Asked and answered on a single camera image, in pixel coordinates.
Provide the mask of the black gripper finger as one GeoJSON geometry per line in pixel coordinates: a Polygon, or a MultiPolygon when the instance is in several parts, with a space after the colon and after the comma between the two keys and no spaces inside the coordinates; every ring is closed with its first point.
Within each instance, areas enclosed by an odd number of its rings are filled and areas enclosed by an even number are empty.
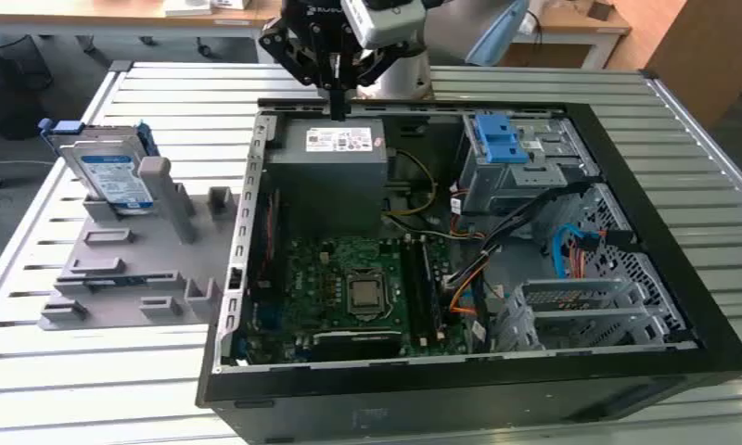
{"type": "Polygon", "coordinates": [[[330,58],[334,45],[328,38],[328,26],[277,17],[266,23],[258,43],[294,79],[317,88],[328,100],[329,118],[340,121],[341,90],[330,58]]]}
{"type": "Polygon", "coordinates": [[[368,56],[360,57],[362,48],[354,40],[341,43],[338,59],[338,121],[345,120],[348,99],[345,93],[357,86],[369,86],[393,63],[409,50],[409,44],[398,42],[372,50],[368,56]]]}

